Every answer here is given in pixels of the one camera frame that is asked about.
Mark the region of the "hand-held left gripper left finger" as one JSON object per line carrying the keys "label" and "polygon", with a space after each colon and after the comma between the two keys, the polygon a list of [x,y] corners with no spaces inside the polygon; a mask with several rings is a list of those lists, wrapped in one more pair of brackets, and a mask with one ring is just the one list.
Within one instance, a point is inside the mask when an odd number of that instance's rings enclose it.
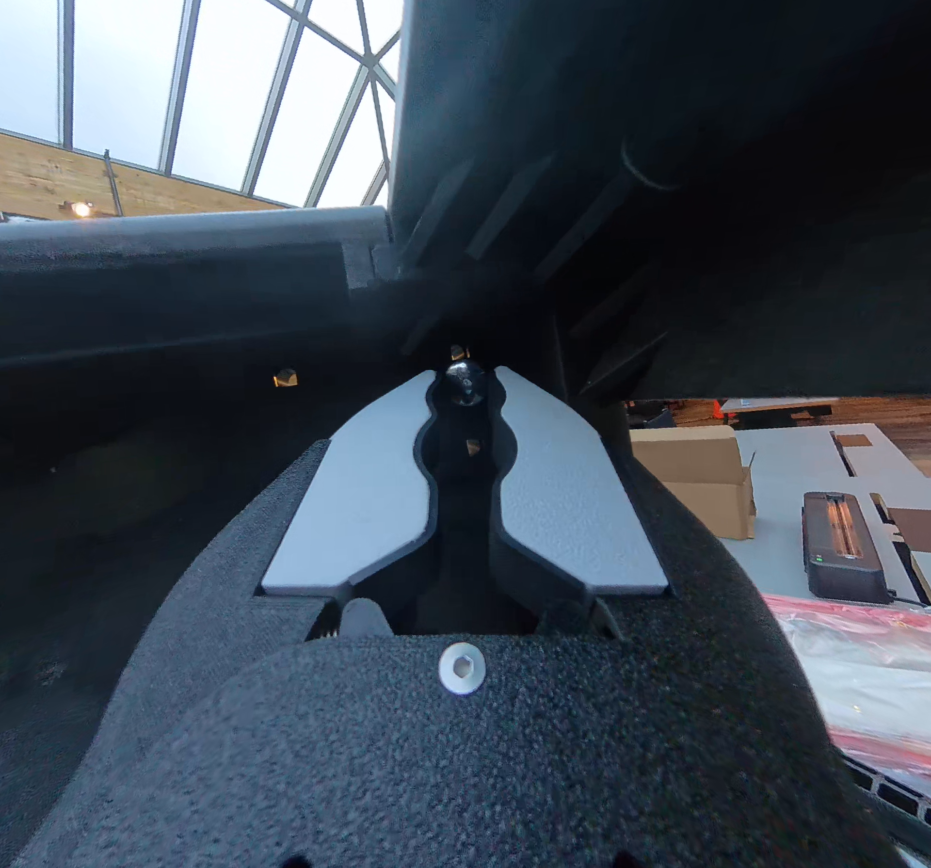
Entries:
{"label": "hand-held left gripper left finger", "polygon": [[378,397],[335,432],[261,581],[271,596],[348,597],[428,542],[436,483],[423,440],[436,372]]}

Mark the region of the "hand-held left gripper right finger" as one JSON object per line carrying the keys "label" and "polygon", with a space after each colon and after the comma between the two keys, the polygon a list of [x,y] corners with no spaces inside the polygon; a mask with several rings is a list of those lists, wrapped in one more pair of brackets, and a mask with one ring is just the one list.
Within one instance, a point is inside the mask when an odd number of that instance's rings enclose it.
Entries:
{"label": "hand-held left gripper right finger", "polygon": [[519,603],[658,596],[669,586],[599,433],[506,367],[492,380],[492,575]]}

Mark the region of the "brown cardboard sheet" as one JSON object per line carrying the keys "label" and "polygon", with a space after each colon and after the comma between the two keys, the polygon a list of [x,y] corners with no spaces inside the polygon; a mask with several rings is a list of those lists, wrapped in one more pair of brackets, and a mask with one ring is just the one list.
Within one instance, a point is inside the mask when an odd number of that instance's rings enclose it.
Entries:
{"label": "brown cardboard sheet", "polygon": [[870,499],[922,606],[930,604],[930,511],[890,508],[880,494]]}

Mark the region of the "skylight window frame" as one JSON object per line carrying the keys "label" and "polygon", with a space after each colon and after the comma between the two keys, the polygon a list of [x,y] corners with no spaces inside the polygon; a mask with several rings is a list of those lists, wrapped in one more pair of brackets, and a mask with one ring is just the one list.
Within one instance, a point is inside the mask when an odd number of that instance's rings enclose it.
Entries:
{"label": "skylight window frame", "polygon": [[2,133],[286,207],[386,207],[403,4],[2,0]]}

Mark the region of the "black desktop printer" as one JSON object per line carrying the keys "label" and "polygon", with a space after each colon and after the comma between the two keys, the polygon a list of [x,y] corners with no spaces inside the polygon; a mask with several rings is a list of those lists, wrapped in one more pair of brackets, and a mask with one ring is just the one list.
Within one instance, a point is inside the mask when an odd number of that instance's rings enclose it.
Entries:
{"label": "black desktop printer", "polygon": [[878,550],[854,495],[806,492],[802,539],[812,595],[875,606],[893,602]]}

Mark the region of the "black slotted crate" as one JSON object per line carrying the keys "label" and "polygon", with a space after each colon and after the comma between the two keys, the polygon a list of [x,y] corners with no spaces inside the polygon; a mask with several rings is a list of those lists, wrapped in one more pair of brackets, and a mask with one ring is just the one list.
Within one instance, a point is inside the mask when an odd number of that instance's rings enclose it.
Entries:
{"label": "black slotted crate", "polygon": [[860,796],[888,826],[891,835],[900,838],[929,836],[929,797],[847,753],[839,752],[839,755]]}

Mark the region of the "brown cardboard box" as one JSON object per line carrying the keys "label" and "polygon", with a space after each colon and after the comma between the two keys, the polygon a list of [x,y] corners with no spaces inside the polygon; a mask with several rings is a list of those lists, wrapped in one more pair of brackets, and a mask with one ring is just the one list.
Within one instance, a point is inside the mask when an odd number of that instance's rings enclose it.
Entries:
{"label": "brown cardboard box", "polygon": [[751,464],[744,464],[734,429],[636,429],[632,450],[650,471],[717,537],[754,537]]}

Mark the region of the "red clear plastic bag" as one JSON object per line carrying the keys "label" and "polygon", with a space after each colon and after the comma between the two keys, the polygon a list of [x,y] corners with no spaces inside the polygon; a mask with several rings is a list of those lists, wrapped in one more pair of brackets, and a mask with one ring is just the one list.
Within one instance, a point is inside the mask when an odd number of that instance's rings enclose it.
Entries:
{"label": "red clear plastic bag", "polygon": [[835,745],[877,770],[929,783],[929,613],[762,598],[802,665]]}

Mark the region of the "dark ribbed plastic structure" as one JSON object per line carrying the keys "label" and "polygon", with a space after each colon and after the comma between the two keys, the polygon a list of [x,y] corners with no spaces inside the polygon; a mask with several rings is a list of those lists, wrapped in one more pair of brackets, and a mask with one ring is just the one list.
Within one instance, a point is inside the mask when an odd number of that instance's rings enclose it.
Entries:
{"label": "dark ribbed plastic structure", "polygon": [[929,0],[404,0],[387,207],[2,225],[2,434],[460,343],[622,399],[929,396]]}

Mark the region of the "flat brown cardboard piece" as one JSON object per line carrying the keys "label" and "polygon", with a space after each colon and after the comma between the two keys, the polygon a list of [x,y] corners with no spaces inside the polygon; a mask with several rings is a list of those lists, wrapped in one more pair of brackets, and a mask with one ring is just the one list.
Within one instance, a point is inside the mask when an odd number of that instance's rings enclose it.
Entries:
{"label": "flat brown cardboard piece", "polygon": [[850,458],[850,451],[872,447],[872,441],[867,435],[862,433],[838,434],[837,432],[831,431],[830,435],[847,474],[850,477],[856,477],[857,471],[854,462]]}

